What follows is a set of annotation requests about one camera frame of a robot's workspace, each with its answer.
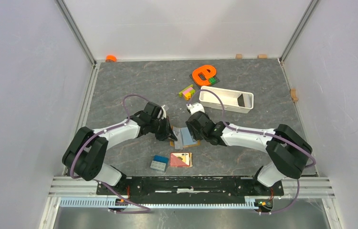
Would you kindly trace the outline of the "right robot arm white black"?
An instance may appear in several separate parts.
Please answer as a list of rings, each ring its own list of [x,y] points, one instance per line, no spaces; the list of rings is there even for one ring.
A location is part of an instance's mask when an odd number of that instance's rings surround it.
[[[252,182],[254,192],[259,195],[266,194],[286,177],[299,179],[305,168],[316,163],[312,147],[288,125],[280,124],[275,129],[247,128],[223,121],[215,123],[206,113],[198,111],[189,117],[186,126],[195,140],[266,153],[271,162],[257,171]]]

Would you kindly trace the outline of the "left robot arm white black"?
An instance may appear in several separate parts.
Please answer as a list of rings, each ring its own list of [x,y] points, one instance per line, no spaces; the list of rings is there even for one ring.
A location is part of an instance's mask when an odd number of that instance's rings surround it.
[[[158,141],[177,139],[165,105],[148,102],[143,110],[118,124],[101,129],[79,128],[62,157],[62,163],[78,177],[105,182],[114,194],[122,194],[126,190],[126,176],[104,163],[105,154],[122,142],[148,133],[154,134]]]

